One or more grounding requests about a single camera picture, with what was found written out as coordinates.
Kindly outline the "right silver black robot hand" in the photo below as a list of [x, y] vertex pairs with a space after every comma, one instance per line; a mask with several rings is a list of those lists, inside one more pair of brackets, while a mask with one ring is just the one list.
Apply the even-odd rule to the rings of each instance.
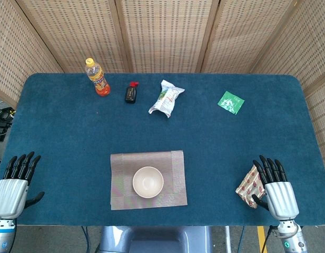
[[264, 156], [259, 156], [262, 163], [253, 160], [267, 202], [262, 201], [257, 195], [253, 194], [252, 199], [257, 205], [263, 207], [279, 221], [293, 220], [299, 214], [299, 208], [294, 195], [291, 183], [287, 179], [286, 172], [277, 159], [271, 160]]

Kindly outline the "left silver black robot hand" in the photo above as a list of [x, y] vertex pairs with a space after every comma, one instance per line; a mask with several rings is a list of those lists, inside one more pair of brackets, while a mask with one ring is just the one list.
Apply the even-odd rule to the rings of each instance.
[[0, 219], [16, 219], [24, 209], [44, 197], [45, 192], [41, 191], [36, 197], [27, 199], [28, 189], [40, 159], [41, 156], [35, 157], [33, 151], [10, 159], [0, 180]]

